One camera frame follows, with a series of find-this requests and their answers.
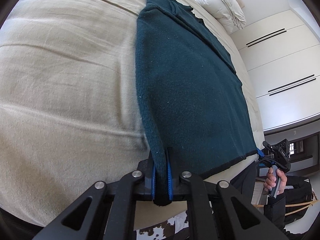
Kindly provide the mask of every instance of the black bag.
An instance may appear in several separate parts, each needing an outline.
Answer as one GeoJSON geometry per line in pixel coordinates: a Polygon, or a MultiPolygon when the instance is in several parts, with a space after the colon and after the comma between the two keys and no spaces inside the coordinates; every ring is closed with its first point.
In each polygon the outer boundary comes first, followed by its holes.
{"type": "MultiPolygon", "coordinates": [[[[313,200],[311,183],[308,178],[298,176],[287,176],[287,178],[287,186],[293,186],[293,188],[284,190],[286,205],[304,203],[313,200]]],[[[304,205],[286,207],[285,213],[287,214],[289,212],[298,210],[302,207],[304,207],[304,205]]],[[[304,214],[307,212],[307,209],[308,208],[305,208],[301,211],[285,216],[284,223],[287,225],[302,218],[304,214]]]]}

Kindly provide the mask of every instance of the human hand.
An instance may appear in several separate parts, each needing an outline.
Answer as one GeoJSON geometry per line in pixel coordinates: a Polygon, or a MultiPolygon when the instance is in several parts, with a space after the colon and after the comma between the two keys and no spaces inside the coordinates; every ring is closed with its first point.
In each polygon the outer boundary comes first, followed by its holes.
{"type": "MultiPolygon", "coordinates": [[[[281,194],[284,192],[284,188],[285,188],[285,185],[287,184],[287,177],[286,175],[284,174],[283,171],[281,171],[280,169],[277,169],[277,175],[279,176],[279,178],[281,179],[280,181],[280,186],[279,186],[279,190],[277,192],[277,195],[281,194]]],[[[269,191],[271,190],[273,187],[276,186],[276,177],[273,175],[273,168],[270,168],[268,173],[267,173],[267,179],[266,179],[266,182],[264,183],[264,189],[266,191],[269,191]]]]}

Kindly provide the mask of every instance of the white cabinet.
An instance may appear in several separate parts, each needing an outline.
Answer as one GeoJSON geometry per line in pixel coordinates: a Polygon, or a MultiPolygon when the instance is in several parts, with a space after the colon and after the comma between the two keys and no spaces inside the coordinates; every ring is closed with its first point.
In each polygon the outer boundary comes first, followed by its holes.
{"type": "Polygon", "coordinates": [[[320,45],[248,71],[256,97],[274,93],[320,75],[320,45]]]}
{"type": "Polygon", "coordinates": [[[320,116],[320,43],[292,11],[231,38],[252,81],[264,131],[320,116]]]}
{"type": "Polygon", "coordinates": [[[301,25],[285,33],[239,50],[247,70],[254,69],[273,60],[319,44],[306,25],[301,25]]]}
{"type": "Polygon", "coordinates": [[[271,130],[320,114],[320,76],[280,93],[257,98],[263,130],[271,130]]]}
{"type": "Polygon", "coordinates": [[[246,47],[248,43],[254,43],[253,41],[255,40],[272,36],[279,30],[289,30],[303,24],[303,21],[300,20],[300,18],[295,15],[293,11],[288,10],[250,24],[244,29],[236,31],[230,36],[237,49],[240,50],[246,47]]]}

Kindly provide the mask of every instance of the gray handle grip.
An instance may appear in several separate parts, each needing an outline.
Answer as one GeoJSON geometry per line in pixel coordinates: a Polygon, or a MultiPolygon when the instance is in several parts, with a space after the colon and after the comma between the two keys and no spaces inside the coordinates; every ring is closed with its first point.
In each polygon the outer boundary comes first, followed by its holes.
{"type": "Polygon", "coordinates": [[[272,190],[269,191],[269,196],[271,198],[276,198],[277,197],[277,192],[279,190],[279,187],[280,187],[280,182],[281,182],[281,179],[279,178],[279,176],[277,175],[277,169],[278,167],[275,166],[275,165],[272,165],[272,168],[273,168],[273,175],[276,177],[276,186],[272,188],[272,190]]]}

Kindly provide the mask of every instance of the beige bedsheet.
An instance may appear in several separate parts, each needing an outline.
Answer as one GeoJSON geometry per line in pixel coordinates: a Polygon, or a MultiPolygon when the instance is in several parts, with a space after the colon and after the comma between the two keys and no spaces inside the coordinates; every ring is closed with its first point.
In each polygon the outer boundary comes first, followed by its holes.
{"type": "MultiPolygon", "coordinates": [[[[254,138],[258,105],[223,27],[194,0],[197,17],[231,54],[254,138]]],[[[119,180],[148,158],[135,90],[136,19],[145,0],[20,0],[0,30],[0,206],[45,226],[95,181],[119,180]]],[[[230,180],[256,156],[215,175],[230,180]]],[[[185,203],[138,203],[136,228],[185,203]]]]}

